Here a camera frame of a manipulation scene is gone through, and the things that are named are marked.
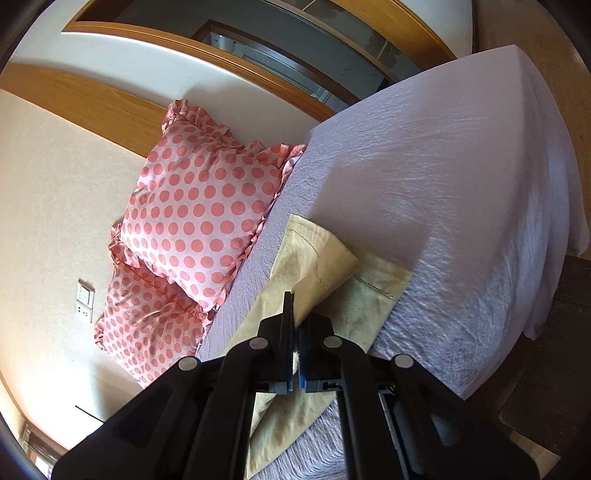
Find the lower pink polka-dot pillow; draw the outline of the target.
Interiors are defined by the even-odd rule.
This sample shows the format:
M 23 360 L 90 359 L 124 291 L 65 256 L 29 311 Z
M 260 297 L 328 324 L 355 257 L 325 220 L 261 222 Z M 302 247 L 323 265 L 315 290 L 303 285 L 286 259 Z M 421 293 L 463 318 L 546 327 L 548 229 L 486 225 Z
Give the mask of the lower pink polka-dot pillow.
M 117 261 L 94 341 L 145 388 L 174 363 L 197 354 L 212 320 L 183 289 Z

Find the pink polka-dot pillow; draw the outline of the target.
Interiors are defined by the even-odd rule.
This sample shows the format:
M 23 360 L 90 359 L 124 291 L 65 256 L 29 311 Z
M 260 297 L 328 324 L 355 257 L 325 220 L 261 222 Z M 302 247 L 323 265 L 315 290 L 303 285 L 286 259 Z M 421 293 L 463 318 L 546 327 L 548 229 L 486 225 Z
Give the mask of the pink polka-dot pillow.
M 242 144 L 186 100 L 168 106 L 161 130 L 111 250 L 211 312 L 228 296 L 304 146 Z
M 212 320 L 183 289 L 117 261 L 94 341 L 145 388 L 174 363 L 197 354 Z

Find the upper pink polka-dot pillow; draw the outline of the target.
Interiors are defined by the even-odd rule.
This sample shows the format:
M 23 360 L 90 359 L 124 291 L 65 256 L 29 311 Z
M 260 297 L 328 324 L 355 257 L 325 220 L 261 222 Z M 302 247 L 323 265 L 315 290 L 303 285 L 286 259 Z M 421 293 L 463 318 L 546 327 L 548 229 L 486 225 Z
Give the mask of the upper pink polka-dot pillow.
M 211 312 L 228 296 L 304 146 L 242 144 L 186 100 L 168 106 L 161 130 L 111 250 Z

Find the lavender bed sheet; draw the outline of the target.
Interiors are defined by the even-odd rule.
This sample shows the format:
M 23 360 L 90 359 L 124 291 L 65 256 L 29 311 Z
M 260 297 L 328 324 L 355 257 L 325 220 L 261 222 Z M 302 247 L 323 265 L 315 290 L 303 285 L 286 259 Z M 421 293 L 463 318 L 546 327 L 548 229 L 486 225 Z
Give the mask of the lavender bed sheet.
M 218 357 L 298 215 L 407 268 L 372 353 L 406 353 L 461 397 L 537 336 L 567 254 L 589 244 L 567 127 L 505 46 L 383 90 L 315 127 L 199 350 Z

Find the wooden headboard trim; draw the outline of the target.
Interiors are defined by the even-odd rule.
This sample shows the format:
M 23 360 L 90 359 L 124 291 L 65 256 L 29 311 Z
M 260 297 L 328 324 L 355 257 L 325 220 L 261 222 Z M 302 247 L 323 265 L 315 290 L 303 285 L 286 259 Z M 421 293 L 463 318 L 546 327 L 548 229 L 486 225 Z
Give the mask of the wooden headboard trim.
M 334 114 L 270 72 L 187 38 L 133 25 L 35 23 L 1 88 L 140 156 L 160 136 L 167 105 L 204 107 L 240 140 L 298 143 Z

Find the white wall switch socket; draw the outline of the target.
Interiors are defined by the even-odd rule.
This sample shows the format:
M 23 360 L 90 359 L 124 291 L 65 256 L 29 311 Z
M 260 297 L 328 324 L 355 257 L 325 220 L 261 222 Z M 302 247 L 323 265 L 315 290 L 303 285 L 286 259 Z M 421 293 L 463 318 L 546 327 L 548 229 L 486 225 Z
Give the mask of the white wall switch socket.
M 75 313 L 81 319 L 91 322 L 93 315 L 95 290 L 82 279 L 77 281 Z

